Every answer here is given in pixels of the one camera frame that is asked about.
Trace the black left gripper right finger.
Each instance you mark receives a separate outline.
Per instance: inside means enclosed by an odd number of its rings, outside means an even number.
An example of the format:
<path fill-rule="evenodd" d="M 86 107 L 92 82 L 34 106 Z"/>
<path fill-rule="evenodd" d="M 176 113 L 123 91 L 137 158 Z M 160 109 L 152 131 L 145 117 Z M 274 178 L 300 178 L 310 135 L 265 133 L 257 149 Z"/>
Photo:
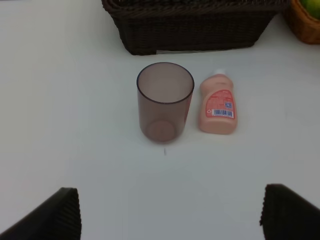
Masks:
<path fill-rule="evenodd" d="M 268 184 L 259 225 L 266 240 L 318 240 L 320 209 L 283 184 Z"/>

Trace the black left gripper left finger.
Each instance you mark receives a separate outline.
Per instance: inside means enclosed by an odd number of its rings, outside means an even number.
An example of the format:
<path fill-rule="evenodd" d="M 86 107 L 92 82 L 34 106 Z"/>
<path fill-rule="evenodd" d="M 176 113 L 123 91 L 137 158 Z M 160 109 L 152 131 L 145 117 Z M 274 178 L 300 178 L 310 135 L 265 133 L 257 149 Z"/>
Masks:
<path fill-rule="evenodd" d="M 76 188 L 62 187 L 0 234 L 2 240 L 79 240 L 82 219 Z"/>

